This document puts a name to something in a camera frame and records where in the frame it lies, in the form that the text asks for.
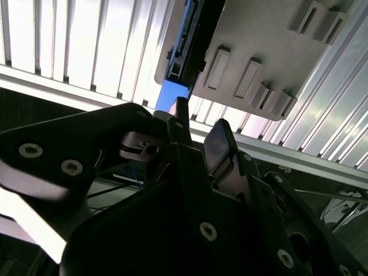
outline cable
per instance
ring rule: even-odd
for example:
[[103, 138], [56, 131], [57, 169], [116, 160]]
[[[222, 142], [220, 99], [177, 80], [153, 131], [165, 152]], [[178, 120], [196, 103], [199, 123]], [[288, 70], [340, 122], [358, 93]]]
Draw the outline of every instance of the cable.
[[133, 175], [134, 175], [134, 179], [137, 181], [137, 186], [139, 189], [142, 189], [143, 186], [139, 183], [138, 179], [137, 179], [137, 174], [136, 174], [136, 168], [133, 166], [132, 167], [132, 171], [133, 171]]
[[92, 212], [92, 214], [94, 214], [95, 212], [97, 211], [105, 211], [106, 208], [109, 208], [111, 207], [112, 205], [108, 205], [108, 206], [104, 206], [104, 207], [101, 207], [101, 208], [95, 208], [95, 207], [89, 207], [90, 209], [95, 209], [95, 211]]
[[88, 195], [88, 196], [87, 196], [87, 198], [97, 197], [97, 196], [100, 196], [101, 194], [110, 193], [111, 191], [115, 191], [115, 190], [118, 190], [118, 189], [122, 189], [122, 188], [128, 187], [128, 186], [130, 186], [130, 185], [131, 185], [131, 184], [123, 184], [123, 185], [116, 186], [116, 187], [111, 188], [111, 189], [107, 189], [107, 190], [104, 190], [104, 191], [99, 191], [98, 193], [94, 193], [94, 194], [90, 194], [90, 195]]
[[24, 262], [18, 260], [17, 258], [11, 257], [11, 256], [5, 256], [5, 255], [1, 255], [0, 258], [5, 258], [5, 259], [10, 259], [10, 260], [14, 260], [17, 263], [19, 263], [20, 265], [24, 266], [26, 269], [29, 268], [29, 266], [27, 266]]

